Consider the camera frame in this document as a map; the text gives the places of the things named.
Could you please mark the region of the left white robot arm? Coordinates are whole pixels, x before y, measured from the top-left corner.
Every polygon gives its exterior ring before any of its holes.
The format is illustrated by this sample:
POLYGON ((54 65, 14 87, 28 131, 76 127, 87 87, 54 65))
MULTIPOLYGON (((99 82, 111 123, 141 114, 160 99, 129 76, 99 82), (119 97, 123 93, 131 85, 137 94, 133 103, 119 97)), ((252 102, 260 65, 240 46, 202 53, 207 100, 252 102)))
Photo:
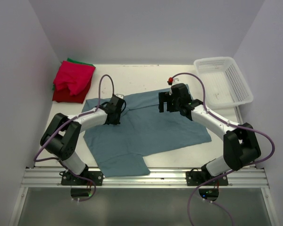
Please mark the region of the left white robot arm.
POLYGON ((56 114, 40 140, 41 150, 54 155, 78 185, 85 184, 89 178, 88 166, 75 151, 80 134, 96 126, 118 125, 125 107, 124 96, 113 95, 107 103, 78 115, 56 114))

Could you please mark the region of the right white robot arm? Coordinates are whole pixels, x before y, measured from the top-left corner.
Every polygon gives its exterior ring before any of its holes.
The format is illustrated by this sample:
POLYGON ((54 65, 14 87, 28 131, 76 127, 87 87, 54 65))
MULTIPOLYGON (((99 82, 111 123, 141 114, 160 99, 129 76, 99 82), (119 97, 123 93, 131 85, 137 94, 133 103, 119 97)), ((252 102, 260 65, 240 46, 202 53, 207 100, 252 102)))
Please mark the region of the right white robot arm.
POLYGON ((201 167, 201 181, 211 185, 217 176, 230 170, 238 171, 247 164, 261 156, 256 135, 250 131, 252 126, 248 123, 242 125, 233 121, 219 121, 209 114, 205 104, 192 99, 185 84, 173 85, 170 91, 159 92, 158 109, 168 112, 179 112, 180 115, 205 126, 223 141, 223 155, 206 163, 201 167))

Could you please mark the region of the blue-grey t shirt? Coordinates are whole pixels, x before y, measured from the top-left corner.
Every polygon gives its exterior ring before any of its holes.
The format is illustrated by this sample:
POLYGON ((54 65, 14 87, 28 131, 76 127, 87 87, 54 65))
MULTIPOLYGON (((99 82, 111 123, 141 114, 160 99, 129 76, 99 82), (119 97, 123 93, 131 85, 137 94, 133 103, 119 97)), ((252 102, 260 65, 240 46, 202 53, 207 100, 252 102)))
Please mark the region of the blue-grey t shirt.
POLYGON ((160 90, 125 96, 119 125, 85 131, 86 145, 106 177, 144 176, 150 173, 144 157, 211 142, 201 124, 179 113, 160 113, 160 90))

